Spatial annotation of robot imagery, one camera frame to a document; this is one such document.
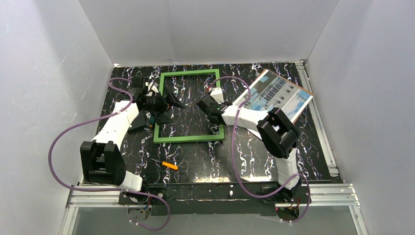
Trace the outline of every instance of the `gray floor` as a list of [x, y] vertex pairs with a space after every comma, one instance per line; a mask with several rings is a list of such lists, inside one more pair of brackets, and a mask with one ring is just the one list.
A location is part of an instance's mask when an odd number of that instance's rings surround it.
[[[184, 214], [171, 216], [161, 231], [152, 232], [129, 223], [126, 208], [80, 208], [73, 235], [355, 235], [356, 230], [348, 206], [310, 207], [300, 222], [290, 227], [277, 217], [256, 214]], [[157, 227], [165, 216], [151, 216], [146, 224]]]

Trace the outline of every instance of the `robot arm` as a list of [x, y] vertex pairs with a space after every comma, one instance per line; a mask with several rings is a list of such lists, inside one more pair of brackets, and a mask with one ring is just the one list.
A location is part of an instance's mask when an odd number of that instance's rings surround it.
[[[212, 89], [210, 94], [203, 97], [197, 105], [206, 113], [210, 122], [234, 125], [238, 107], [229, 102], [223, 102], [222, 89]], [[300, 131], [281, 109], [273, 108], [268, 112], [241, 108], [238, 126], [258, 130], [266, 149], [276, 158], [280, 185], [298, 173], [296, 147]], [[296, 176], [285, 186], [286, 192], [289, 196], [294, 196], [300, 186], [300, 177]]]
[[[141, 111], [149, 111], [156, 123], [163, 125], [173, 122], [164, 114], [171, 106], [185, 107], [168, 87], [163, 97], [153, 84], [148, 84], [143, 78], [133, 78], [133, 81], [129, 89], [133, 104], [118, 115], [110, 117], [91, 141], [84, 141], [81, 145], [82, 169], [87, 182], [140, 191], [143, 178], [126, 170], [120, 153], [127, 131], [146, 124], [144, 115], [139, 118], [139, 114], [144, 113]], [[129, 102], [127, 95], [118, 100], [113, 113], [119, 112]]]

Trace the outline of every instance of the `cable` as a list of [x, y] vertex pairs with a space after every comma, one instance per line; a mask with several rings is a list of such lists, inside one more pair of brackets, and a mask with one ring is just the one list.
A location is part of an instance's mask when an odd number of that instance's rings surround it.
[[217, 81], [219, 81], [219, 80], [222, 80], [222, 79], [225, 79], [225, 78], [234, 78], [234, 79], [237, 79], [237, 80], [239, 80], [239, 81], [241, 81], [246, 87], [247, 87], [247, 89], [248, 89], [248, 98], [247, 99], [245, 99], [239, 106], [238, 106], [238, 110], [236, 111], [236, 116], [235, 116], [235, 122], [234, 122], [234, 124], [233, 124], [233, 131], [232, 131], [232, 148], [231, 148], [231, 155], [232, 155], [232, 167], [233, 167], [233, 171], [234, 171], [234, 173], [235, 173], [235, 175], [236, 175], [236, 180], [238, 181], [238, 184], [239, 184], [239, 186], [242, 188], [242, 190], [244, 191], [244, 192], [246, 192], [249, 196], [251, 196], [251, 197], [254, 197], [254, 198], [267, 198], [267, 197], [270, 197], [270, 196], [272, 196], [272, 195], [274, 195], [274, 194], [276, 194], [276, 193], [278, 193], [279, 191], [281, 191], [292, 179], [294, 179], [296, 176], [300, 176], [304, 181], [305, 181], [305, 183], [307, 184], [307, 189], [308, 189], [308, 201], [307, 201], [307, 205], [305, 206], [305, 209], [304, 209], [304, 212], [297, 218], [297, 219], [295, 219], [295, 220], [293, 220], [293, 221], [289, 221], [290, 223], [295, 223], [295, 222], [297, 222], [297, 221], [299, 221], [301, 218], [303, 218], [304, 217], [304, 215], [306, 214], [306, 212], [308, 211], [308, 207], [310, 206], [310, 200], [311, 200], [311, 193], [310, 193], [310, 185], [308, 184], [308, 181], [307, 181], [307, 178], [303, 175], [303, 174], [300, 174], [300, 173], [295, 173], [294, 175], [292, 175], [290, 178], [288, 178], [288, 180], [287, 181], [285, 181], [285, 183], [284, 184], [282, 184], [279, 188], [277, 188], [275, 191], [273, 191], [273, 192], [271, 192], [271, 193], [268, 193], [268, 194], [266, 194], [266, 195], [256, 195], [256, 194], [253, 194], [253, 193], [251, 193], [251, 192], [249, 192], [245, 187], [244, 187], [244, 185], [243, 185], [243, 183], [242, 183], [242, 181], [241, 181], [241, 178], [240, 178], [240, 176], [239, 176], [239, 174], [238, 174], [238, 170], [237, 170], [237, 168], [236, 168], [236, 161], [235, 161], [235, 138], [236, 138], [236, 127], [237, 127], [237, 124], [238, 124], [238, 116], [239, 116], [239, 111], [241, 110], [241, 108], [242, 108], [242, 106], [248, 101], [248, 100], [250, 100], [251, 99], [251, 89], [249, 88], [249, 86], [248, 86], [248, 84], [242, 79], [242, 78], [239, 78], [239, 77], [234, 77], [234, 76], [223, 76], [223, 77], [220, 77], [220, 78], [218, 78], [218, 79], [216, 79], [216, 80], [214, 80], [209, 86], [208, 86], [208, 90], [213, 86], [213, 84], [215, 84]]
[[[88, 120], [88, 121], [84, 121], [84, 122], [81, 122], [81, 123], [78, 123], [78, 124], [76, 124], [76, 125], [73, 125], [73, 126], [71, 126], [71, 127], [69, 127], [69, 128], [67, 128], [67, 129], [65, 129], [64, 131], [62, 131], [54, 140], [53, 140], [53, 142], [52, 142], [52, 145], [50, 146], [50, 149], [49, 149], [49, 153], [48, 153], [48, 155], [47, 155], [47, 161], [48, 161], [48, 163], [49, 163], [49, 169], [50, 169], [50, 172], [52, 173], [52, 176], [55, 178], [55, 180], [60, 184], [60, 185], [62, 185], [62, 186], [64, 186], [64, 187], [66, 187], [66, 188], [69, 188], [69, 189], [71, 189], [71, 190], [77, 190], [77, 191], [82, 191], [82, 192], [105, 192], [105, 191], [120, 191], [120, 192], [123, 192], [123, 190], [122, 189], [118, 189], [118, 188], [100, 188], [100, 189], [96, 189], [96, 188], [76, 188], [76, 187], [74, 187], [74, 186], [70, 186], [70, 185], [67, 185], [67, 184], [65, 184], [61, 179], [59, 179], [59, 177], [56, 175], [56, 172], [55, 172], [55, 170], [53, 169], [53, 165], [52, 165], [52, 151], [53, 151], [53, 148], [54, 148], [54, 146], [55, 146], [55, 144], [56, 144], [56, 142], [66, 133], [66, 132], [68, 132], [68, 131], [70, 131], [70, 130], [72, 130], [72, 129], [74, 129], [74, 128], [76, 128], [76, 127], [78, 127], [78, 126], [82, 126], [82, 125], [85, 125], [85, 124], [88, 124], [88, 123], [91, 123], [91, 122], [95, 122], [95, 121], [100, 121], [100, 120], [103, 120], [103, 119], [106, 119], [106, 118], [110, 118], [110, 117], [113, 117], [113, 116], [115, 116], [115, 115], [117, 115], [117, 114], [119, 114], [119, 113], [121, 113], [121, 112], [123, 112], [124, 110], [126, 110], [128, 107], [130, 107], [130, 105], [133, 103], [133, 96], [130, 94], [130, 93], [128, 93], [127, 91], [124, 91], [124, 90], [122, 90], [122, 89], [119, 89], [119, 88], [117, 88], [117, 87], [114, 87], [112, 84], [111, 84], [111, 82], [112, 81], [114, 81], [114, 80], [123, 80], [123, 81], [127, 81], [127, 82], [131, 82], [131, 80], [129, 80], [129, 79], [126, 79], [126, 78], [121, 78], [121, 77], [115, 77], [115, 78], [111, 78], [109, 81], [108, 81], [108, 86], [110, 87], [110, 88], [112, 88], [112, 89], [114, 89], [114, 90], [116, 90], [116, 91], [119, 91], [119, 92], [121, 92], [121, 93], [124, 93], [124, 94], [127, 94], [129, 97], [130, 97], [130, 102], [124, 107], [124, 108], [122, 108], [119, 112], [115, 112], [115, 113], [111, 113], [111, 114], [108, 114], [108, 115], [105, 115], [105, 116], [102, 116], [102, 117], [98, 117], [98, 118], [95, 118], [95, 119], [92, 119], [92, 120]], [[168, 205], [168, 203], [164, 200], [164, 199], [162, 199], [162, 198], [160, 198], [160, 197], [158, 197], [158, 196], [156, 196], [156, 195], [152, 195], [152, 194], [149, 194], [149, 193], [145, 193], [145, 192], [134, 192], [134, 191], [129, 191], [129, 193], [133, 193], [133, 194], [138, 194], [138, 195], [143, 195], [143, 196], [148, 196], [148, 197], [154, 197], [154, 198], [156, 198], [156, 199], [159, 199], [161, 202], [163, 202], [165, 205], [166, 205], [166, 208], [167, 208], [167, 219], [166, 219], [166, 222], [161, 226], [161, 227], [159, 227], [159, 228], [153, 228], [153, 227], [150, 227], [150, 226], [147, 226], [147, 225], [145, 225], [145, 224], [141, 224], [141, 223], [139, 223], [139, 222], [137, 222], [137, 221], [135, 221], [135, 223], [137, 224], [137, 225], [141, 225], [141, 226], [143, 226], [143, 227], [145, 227], [145, 228], [147, 228], [147, 229], [149, 229], [149, 230], [152, 230], [152, 231], [158, 231], [158, 230], [161, 230], [162, 228], [164, 228], [166, 225], [167, 225], [167, 223], [169, 222], [169, 220], [170, 220], [170, 207], [169, 207], [169, 205]]]

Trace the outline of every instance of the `marble surface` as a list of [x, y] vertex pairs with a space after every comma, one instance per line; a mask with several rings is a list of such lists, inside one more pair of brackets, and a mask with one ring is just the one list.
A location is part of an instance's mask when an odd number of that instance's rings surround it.
[[[162, 72], [216, 68], [219, 68], [221, 76], [238, 76], [248, 84], [251, 84], [264, 69], [269, 69], [301, 86], [298, 72], [292, 63], [114, 68], [111, 77], [145, 76], [159, 83]], [[217, 126], [210, 124], [196, 105], [197, 100], [204, 95], [205, 87], [213, 80], [213, 75], [172, 77], [166, 80], [165, 84], [177, 94], [187, 108], [173, 108], [169, 115], [174, 116], [177, 122], [162, 127], [160, 137], [182, 134], [208, 135], [218, 131]], [[128, 88], [127, 82], [115, 82], [114, 85]], [[224, 90], [224, 98], [229, 101], [235, 100], [245, 90], [241, 82], [231, 79], [223, 81], [221, 87]], [[101, 115], [112, 111], [117, 96], [120, 97], [121, 94], [108, 89]], [[105, 121], [99, 123], [98, 130], [104, 123]], [[331, 180], [308, 107], [295, 125], [302, 131], [298, 148], [299, 171], [311, 181]], [[150, 184], [233, 183], [236, 180], [231, 166], [231, 131], [232, 126], [224, 127], [223, 141], [154, 144], [154, 129], [146, 127], [141, 131], [127, 133], [121, 153], [127, 170], [140, 174]], [[246, 129], [238, 128], [235, 142], [236, 164], [243, 181], [277, 181], [274, 157], [266, 151], [261, 140]], [[167, 170], [150, 158], [176, 164], [179, 170]]]

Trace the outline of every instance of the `wall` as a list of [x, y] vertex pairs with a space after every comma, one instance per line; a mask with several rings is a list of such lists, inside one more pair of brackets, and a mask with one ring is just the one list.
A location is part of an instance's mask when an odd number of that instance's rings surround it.
[[308, 58], [338, 0], [80, 0], [113, 63]]
[[370, 234], [413, 234], [415, 2], [340, 0], [307, 69]]
[[[59, 234], [69, 190], [53, 179], [47, 152], [66, 127], [99, 116], [112, 67], [78, 1], [0, 2], [1, 234]], [[64, 182], [79, 180], [79, 146], [95, 128], [57, 144]]]

